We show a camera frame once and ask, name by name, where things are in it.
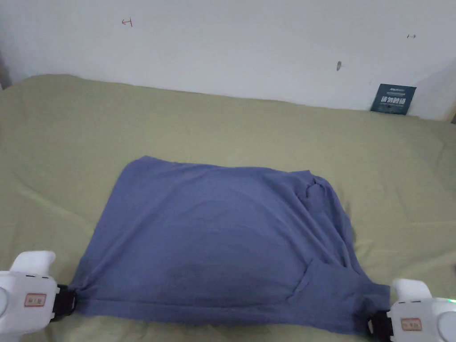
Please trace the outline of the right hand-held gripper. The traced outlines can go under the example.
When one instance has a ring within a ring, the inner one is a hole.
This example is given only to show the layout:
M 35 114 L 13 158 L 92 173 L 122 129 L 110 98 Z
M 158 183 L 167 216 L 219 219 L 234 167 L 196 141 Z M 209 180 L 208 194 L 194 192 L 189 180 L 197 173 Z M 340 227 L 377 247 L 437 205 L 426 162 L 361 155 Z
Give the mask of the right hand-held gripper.
M 433 297 L 419 280 L 396 279 L 397 301 L 388 311 L 366 322 L 366 332 L 376 342 L 454 342 L 456 301 Z

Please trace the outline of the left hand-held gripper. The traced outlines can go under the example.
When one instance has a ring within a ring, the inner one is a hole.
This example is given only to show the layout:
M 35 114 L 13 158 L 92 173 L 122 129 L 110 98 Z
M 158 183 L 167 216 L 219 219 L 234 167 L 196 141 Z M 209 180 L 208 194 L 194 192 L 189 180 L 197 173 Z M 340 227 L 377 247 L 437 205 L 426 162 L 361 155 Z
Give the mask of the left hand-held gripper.
M 51 322 L 72 315 L 76 289 L 59 285 L 49 274 L 52 251 L 20 253 L 11 268 L 0 272 L 0 340 L 18 342 Z

